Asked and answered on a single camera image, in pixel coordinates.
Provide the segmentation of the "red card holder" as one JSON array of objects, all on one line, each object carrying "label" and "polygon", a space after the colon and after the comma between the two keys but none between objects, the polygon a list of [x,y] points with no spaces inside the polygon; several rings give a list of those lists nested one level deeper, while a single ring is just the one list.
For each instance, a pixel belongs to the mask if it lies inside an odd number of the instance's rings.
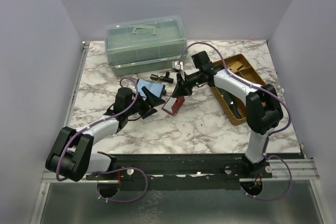
[{"label": "red card holder", "polygon": [[174,116],[183,105],[184,101],[184,97],[170,97],[163,105],[162,110],[165,111],[167,114]]}]

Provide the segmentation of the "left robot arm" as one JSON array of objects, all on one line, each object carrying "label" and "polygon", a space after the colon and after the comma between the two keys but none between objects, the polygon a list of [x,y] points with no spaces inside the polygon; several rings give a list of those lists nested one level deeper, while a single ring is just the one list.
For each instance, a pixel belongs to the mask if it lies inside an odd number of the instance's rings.
[{"label": "left robot arm", "polygon": [[156,106],[165,101],[146,87],[142,87],[145,97],[130,88],[121,87],[115,102],[97,121],[81,129],[63,127],[46,159],[45,168],[56,173],[59,181],[70,179],[79,181],[86,173],[104,173],[113,169],[115,158],[102,152],[93,153],[92,147],[100,140],[120,132],[129,117],[138,114],[145,119],[157,112]]}]

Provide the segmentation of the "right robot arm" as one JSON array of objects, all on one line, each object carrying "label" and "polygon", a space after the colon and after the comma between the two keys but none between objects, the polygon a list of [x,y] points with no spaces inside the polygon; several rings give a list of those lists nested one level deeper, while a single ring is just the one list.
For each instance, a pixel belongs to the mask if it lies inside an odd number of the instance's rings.
[{"label": "right robot arm", "polygon": [[248,147],[242,157],[242,169],[251,174],[266,162],[265,152],[269,134],[283,118],[275,88],[259,85],[237,76],[222,65],[214,65],[207,52],[192,55],[194,66],[198,70],[192,74],[180,71],[176,75],[176,86],[172,97],[185,97],[193,93],[200,84],[217,87],[239,98],[246,107],[246,122],[250,127]]}]

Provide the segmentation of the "smartphone with blue screen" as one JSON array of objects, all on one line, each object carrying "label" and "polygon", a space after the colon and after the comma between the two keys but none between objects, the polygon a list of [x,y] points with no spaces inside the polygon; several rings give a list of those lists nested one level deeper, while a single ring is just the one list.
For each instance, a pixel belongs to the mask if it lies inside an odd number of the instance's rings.
[{"label": "smartphone with blue screen", "polygon": [[140,96],[146,98],[146,94],[143,92],[142,87],[146,87],[153,95],[161,98],[165,94],[165,85],[155,82],[146,81],[143,79],[137,80],[137,87]]}]

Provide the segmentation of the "black T-shaped pipe fitting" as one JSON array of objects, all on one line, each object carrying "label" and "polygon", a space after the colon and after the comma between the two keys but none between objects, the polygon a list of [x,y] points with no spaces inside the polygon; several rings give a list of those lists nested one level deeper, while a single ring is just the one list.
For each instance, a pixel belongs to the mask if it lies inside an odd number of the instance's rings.
[{"label": "black T-shaped pipe fitting", "polygon": [[167,83],[173,83],[174,82],[174,79],[170,77],[170,72],[169,71],[167,71],[164,76],[158,76],[156,74],[151,74],[150,79],[155,80],[155,81],[167,82]]}]

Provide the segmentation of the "black tool in tray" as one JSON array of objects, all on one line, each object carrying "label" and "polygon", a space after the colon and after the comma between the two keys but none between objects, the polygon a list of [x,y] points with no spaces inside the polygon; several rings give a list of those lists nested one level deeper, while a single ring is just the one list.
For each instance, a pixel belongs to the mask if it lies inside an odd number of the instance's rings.
[{"label": "black tool in tray", "polygon": [[239,110],[238,102],[237,102],[238,100],[234,95],[232,95],[231,93],[229,93],[227,91],[224,91],[223,98],[224,98],[224,101],[226,102],[226,104],[228,105],[229,110],[232,112],[233,116],[236,119],[242,119],[242,118],[245,117],[242,114],[242,112]]}]

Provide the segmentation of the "brown woven tray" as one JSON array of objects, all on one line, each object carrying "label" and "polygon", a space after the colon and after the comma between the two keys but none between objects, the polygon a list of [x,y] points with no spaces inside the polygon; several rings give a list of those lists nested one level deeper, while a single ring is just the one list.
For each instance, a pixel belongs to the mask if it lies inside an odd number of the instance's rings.
[{"label": "brown woven tray", "polygon": [[[235,75],[239,76],[241,79],[245,79],[246,81],[253,82],[258,86],[264,86],[266,83],[261,78],[261,76],[257,73],[257,71],[253,68],[253,66],[249,63],[249,61],[245,58],[244,55],[238,54],[224,59],[228,70],[233,72]],[[219,102],[221,108],[224,113],[230,120],[231,124],[234,126],[243,124],[246,122],[246,106],[245,100],[247,91],[249,86],[243,84],[233,78],[228,78],[228,88],[225,88],[221,83],[219,87],[212,87],[211,90]],[[245,116],[242,119],[236,119],[232,112],[229,110],[228,105],[224,101],[223,93],[227,91],[234,95],[237,98],[239,110]]]}]

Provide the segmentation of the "green plastic storage box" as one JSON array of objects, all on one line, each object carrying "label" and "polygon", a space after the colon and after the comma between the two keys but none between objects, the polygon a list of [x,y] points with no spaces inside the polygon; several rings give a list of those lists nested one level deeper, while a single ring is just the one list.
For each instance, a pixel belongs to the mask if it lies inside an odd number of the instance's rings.
[{"label": "green plastic storage box", "polygon": [[187,47],[179,16],[110,25],[104,41],[108,65],[115,76],[168,69]]}]

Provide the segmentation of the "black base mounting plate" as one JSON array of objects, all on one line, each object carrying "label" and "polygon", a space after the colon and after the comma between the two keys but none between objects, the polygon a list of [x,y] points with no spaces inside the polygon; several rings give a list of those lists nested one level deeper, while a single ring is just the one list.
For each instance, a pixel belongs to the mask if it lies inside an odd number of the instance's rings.
[{"label": "black base mounting plate", "polygon": [[258,175],[271,178],[267,161],[249,165],[243,154],[116,154],[115,168],[121,172],[123,190],[239,190],[240,180],[252,182]]}]

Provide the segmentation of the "aluminium rail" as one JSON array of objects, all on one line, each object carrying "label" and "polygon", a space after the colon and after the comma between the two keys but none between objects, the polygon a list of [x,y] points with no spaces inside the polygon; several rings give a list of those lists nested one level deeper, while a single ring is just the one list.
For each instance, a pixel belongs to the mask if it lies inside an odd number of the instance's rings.
[{"label": "aluminium rail", "polygon": [[225,180],[239,180],[251,182],[258,175],[262,179],[277,180],[311,180],[319,178],[316,165],[312,159],[286,159],[283,162],[275,157],[267,161],[261,168],[250,175],[243,171],[239,162],[241,159],[219,161],[211,163],[205,159],[196,161],[173,161],[145,162],[136,164],[136,168],[142,170],[148,179],[165,178],[214,178],[220,177]]}]

